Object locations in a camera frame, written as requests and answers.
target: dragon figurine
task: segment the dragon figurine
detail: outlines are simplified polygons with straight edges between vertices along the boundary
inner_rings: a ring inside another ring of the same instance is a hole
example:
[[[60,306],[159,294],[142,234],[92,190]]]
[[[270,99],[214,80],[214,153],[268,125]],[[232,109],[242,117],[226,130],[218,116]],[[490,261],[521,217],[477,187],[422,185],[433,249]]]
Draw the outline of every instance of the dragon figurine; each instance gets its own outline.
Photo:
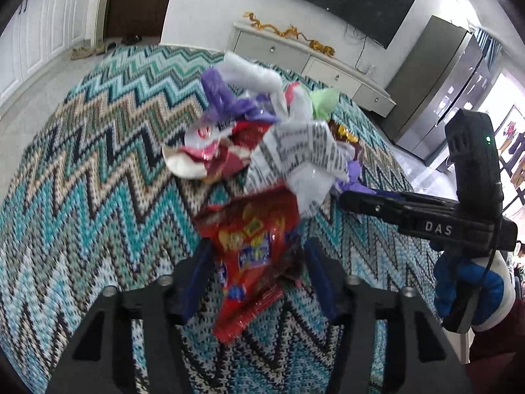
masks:
[[[329,57],[335,56],[335,49],[333,47],[325,46],[317,40],[307,39],[306,36],[303,33],[300,33],[299,30],[293,25],[290,25],[290,27],[286,31],[281,32],[279,31],[279,29],[277,29],[275,26],[273,26],[270,23],[261,23],[261,21],[255,17],[255,14],[253,12],[246,12],[244,13],[242,17],[250,19],[251,26],[254,28],[257,28],[259,31],[269,28],[274,32],[274,34],[280,37],[288,38],[288,36],[293,36],[297,40],[299,39],[299,36],[302,36],[308,42],[308,46],[311,49],[314,49],[315,51],[322,53],[324,55],[327,55]]]

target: knitted rug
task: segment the knitted rug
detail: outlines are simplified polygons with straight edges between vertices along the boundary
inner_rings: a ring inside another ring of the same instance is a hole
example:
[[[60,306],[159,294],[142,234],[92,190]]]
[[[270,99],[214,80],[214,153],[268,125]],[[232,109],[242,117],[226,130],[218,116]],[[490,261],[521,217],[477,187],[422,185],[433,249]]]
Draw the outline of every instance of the knitted rug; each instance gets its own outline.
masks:
[[[181,145],[207,108],[200,75],[222,54],[185,48],[117,49],[69,92],[24,152],[0,207],[0,346],[23,381],[43,394],[82,316],[108,284],[137,289],[191,256],[191,217],[242,192],[245,172],[213,186],[176,179],[161,146]],[[285,83],[326,87],[297,73]],[[341,96],[334,116],[366,148],[363,182],[410,190],[377,130]],[[414,286],[432,307],[437,254],[373,217],[343,213],[328,197],[303,225],[349,274],[374,287]],[[324,392],[341,329],[303,288],[260,314],[234,345],[212,335],[222,300],[212,277],[199,312],[179,330],[195,392]],[[148,392],[141,322],[133,324],[136,382]],[[381,384],[384,327],[376,330],[371,388]]]

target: gloved hand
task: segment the gloved hand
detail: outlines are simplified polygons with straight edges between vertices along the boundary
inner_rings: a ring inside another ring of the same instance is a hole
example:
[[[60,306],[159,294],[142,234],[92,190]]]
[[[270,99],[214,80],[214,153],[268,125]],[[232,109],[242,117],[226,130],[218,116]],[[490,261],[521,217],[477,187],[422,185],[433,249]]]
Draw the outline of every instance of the gloved hand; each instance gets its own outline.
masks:
[[[458,281],[464,281],[473,286],[479,285],[488,260],[489,258],[459,258],[453,263],[447,254],[441,255],[434,266],[434,277],[436,278],[434,305],[439,317],[445,318],[450,314],[452,304],[456,299]],[[493,328],[507,317],[514,302],[514,282],[501,253],[496,251],[490,271],[483,282],[478,307],[472,320],[472,328],[475,331]]]

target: screw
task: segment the screw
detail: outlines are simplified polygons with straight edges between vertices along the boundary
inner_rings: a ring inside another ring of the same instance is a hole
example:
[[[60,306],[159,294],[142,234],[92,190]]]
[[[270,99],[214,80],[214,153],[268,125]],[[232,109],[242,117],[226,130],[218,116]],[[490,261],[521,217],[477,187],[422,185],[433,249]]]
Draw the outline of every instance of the screw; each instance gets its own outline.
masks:
[[[111,296],[116,295],[117,292],[118,290],[115,286],[106,286],[102,291],[102,294],[107,298],[110,298]]]
[[[417,296],[417,290],[413,287],[406,286],[401,289],[401,294],[408,298],[413,298],[414,296]]]
[[[361,284],[361,279],[356,275],[349,275],[347,280],[350,286],[357,286],[358,284]]]
[[[166,287],[173,283],[173,277],[171,275],[162,275],[157,281],[161,286]]]

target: refrigerator door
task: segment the refrigerator door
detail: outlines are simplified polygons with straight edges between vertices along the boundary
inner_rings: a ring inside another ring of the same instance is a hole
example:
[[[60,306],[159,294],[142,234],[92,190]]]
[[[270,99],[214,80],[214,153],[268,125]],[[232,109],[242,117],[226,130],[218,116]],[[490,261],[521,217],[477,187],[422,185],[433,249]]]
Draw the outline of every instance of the refrigerator door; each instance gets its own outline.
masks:
[[[481,99],[482,94],[489,84],[489,70],[487,63],[482,60],[478,69],[467,84],[463,93],[456,99],[452,108],[445,114],[437,126],[412,151],[425,161],[426,165],[432,163],[434,152],[446,141],[445,126],[460,108],[471,110]]]
[[[414,153],[415,148],[434,128],[438,121],[453,108],[456,98],[470,81],[481,60],[482,53],[476,39],[471,36],[463,55],[442,83],[428,106],[423,110],[409,130],[397,142],[405,150]]]

